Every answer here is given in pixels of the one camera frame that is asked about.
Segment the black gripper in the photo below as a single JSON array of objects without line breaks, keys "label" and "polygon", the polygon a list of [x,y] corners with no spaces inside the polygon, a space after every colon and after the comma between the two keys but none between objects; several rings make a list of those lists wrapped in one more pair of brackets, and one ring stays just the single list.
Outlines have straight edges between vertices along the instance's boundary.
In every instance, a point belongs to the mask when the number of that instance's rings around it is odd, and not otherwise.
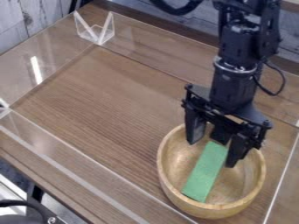
[{"label": "black gripper", "polygon": [[222,126],[231,134],[226,166],[234,168],[251,149],[259,149],[273,123],[254,106],[263,61],[250,64],[230,63],[222,57],[214,60],[214,76],[209,95],[201,87],[187,84],[185,108],[186,138],[198,143],[207,123]]}]

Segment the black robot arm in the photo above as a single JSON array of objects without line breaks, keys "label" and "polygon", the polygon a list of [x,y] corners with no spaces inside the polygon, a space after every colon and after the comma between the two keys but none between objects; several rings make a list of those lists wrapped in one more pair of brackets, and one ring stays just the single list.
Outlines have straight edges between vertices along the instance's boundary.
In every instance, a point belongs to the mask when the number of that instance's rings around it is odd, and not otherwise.
[{"label": "black robot arm", "polygon": [[254,98],[258,90],[279,95],[263,87],[263,67],[277,54],[281,43],[279,14],[282,0],[214,0],[219,11],[219,53],[214,58],[210,94],[201,87],[186,86],[186,138],[198,143],[206,125],[214,125],[210,138],[229,146],[226,166],[234,167],[251,149],[259,149],[273,123],[258,111]]}]

